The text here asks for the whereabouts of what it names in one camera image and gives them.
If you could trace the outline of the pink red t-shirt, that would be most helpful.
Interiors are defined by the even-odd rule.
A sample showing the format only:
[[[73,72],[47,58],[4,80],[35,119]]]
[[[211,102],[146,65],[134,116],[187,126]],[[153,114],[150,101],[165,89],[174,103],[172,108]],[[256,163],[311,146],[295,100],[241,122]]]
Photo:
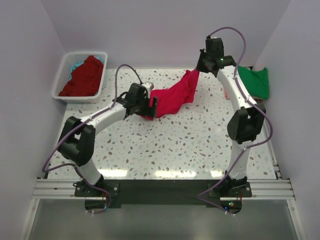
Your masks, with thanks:
[[[192,103],[194,101],[195,92],[198,84],[200,72],[196,69],[186,70],[185,74],[173,86],[168,89],[154,89],[150,93],[149,106],[156,99],[156,116],[142,116],[144,119],[153,120],[161,118],[164,115],[176,114],[182,105]]]

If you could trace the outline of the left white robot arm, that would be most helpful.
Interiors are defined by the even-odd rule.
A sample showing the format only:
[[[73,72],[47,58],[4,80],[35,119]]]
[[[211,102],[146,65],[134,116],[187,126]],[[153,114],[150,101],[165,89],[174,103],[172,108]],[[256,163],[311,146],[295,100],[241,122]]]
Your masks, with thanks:
[[[59,138],[58,152],[70,161],[81,181],[75,196],[106,197],[104,177],[93,161],[96,136],[110,125],[131,115],[155,117],[157,100],[150,100],[153,83],[133,83],[129,90],[115,98],[107,107],[91,115],[69,117]]]

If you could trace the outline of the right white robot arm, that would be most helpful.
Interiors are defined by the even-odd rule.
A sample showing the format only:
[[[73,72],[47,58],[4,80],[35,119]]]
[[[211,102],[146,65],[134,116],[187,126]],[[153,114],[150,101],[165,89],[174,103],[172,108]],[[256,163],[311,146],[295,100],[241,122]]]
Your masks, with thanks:
[[[196,69],[212,73],[218,79],[234,110],[227,124],[232,141],[230,163],[224,177],[209,189],[220,197],[233,197],[246,187],[250,145],[261,133],[266,113],[265,107],[257,104],[245,88],[236,66],[233,57],[225,55],[222,39],[207,36]]]

